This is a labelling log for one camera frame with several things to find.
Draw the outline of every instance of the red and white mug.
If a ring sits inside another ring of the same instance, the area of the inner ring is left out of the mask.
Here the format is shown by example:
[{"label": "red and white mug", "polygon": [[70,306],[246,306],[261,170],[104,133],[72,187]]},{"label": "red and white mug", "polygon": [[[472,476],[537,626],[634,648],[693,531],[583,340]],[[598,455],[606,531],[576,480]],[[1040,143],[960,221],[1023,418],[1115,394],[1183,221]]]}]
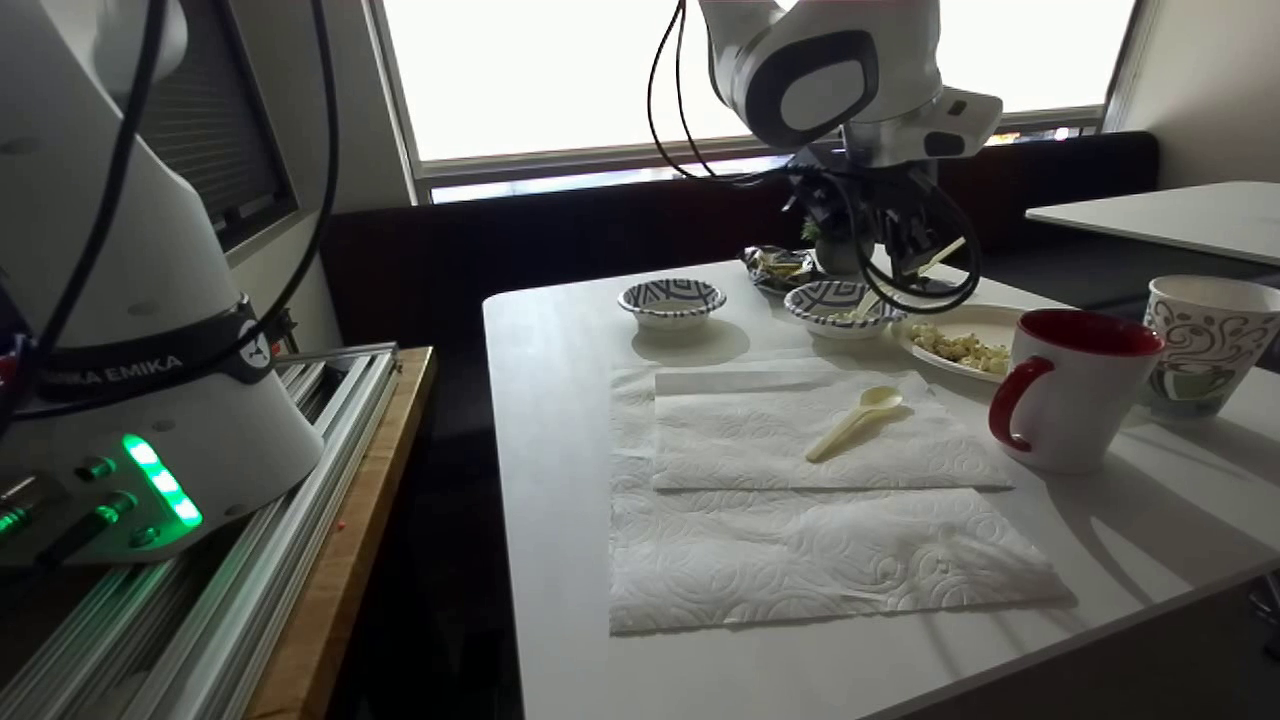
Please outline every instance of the red and white mug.
[{"label": "red and white mug", "polygon": [[1073,309],[1023,313],[1018,368],[989,404],[989,429],[1021,465],[1094,473],[1156,356],[1161,340],[1144,323]]}]

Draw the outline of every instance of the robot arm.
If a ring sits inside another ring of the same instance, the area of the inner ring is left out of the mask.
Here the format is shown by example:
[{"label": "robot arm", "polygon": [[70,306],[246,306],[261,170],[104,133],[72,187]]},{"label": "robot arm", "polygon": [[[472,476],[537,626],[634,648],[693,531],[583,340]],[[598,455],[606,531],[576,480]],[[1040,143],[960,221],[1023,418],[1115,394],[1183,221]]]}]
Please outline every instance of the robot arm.
[{"label": "robot arm", "polygon": [[946,90],[937,0],[701,0],[718,96],[773,147],[843,125],[868,170],[973,157],[1000,100]]}]

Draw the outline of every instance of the ceramic bowl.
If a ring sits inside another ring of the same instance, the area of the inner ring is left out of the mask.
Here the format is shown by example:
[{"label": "ceramic bowl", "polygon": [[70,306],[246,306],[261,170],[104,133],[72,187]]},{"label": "ceramic bowl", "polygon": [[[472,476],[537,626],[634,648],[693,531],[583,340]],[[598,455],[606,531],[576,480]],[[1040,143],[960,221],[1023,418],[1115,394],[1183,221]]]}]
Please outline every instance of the ceramic bowl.
[{"label": "ceramic bowl", "polygon": [[814,340],[884,345],[884,327],[901,318],[862,281],[814,281],[784,295],[784,309],[803,321]]},{"label": "ceramic bowl", "polygon": [[703,281],[648,281],[634,284],[622,302],[625,313],[639,321],[639,327],[701,327],[718,309],[723,309],[723,291]]}]

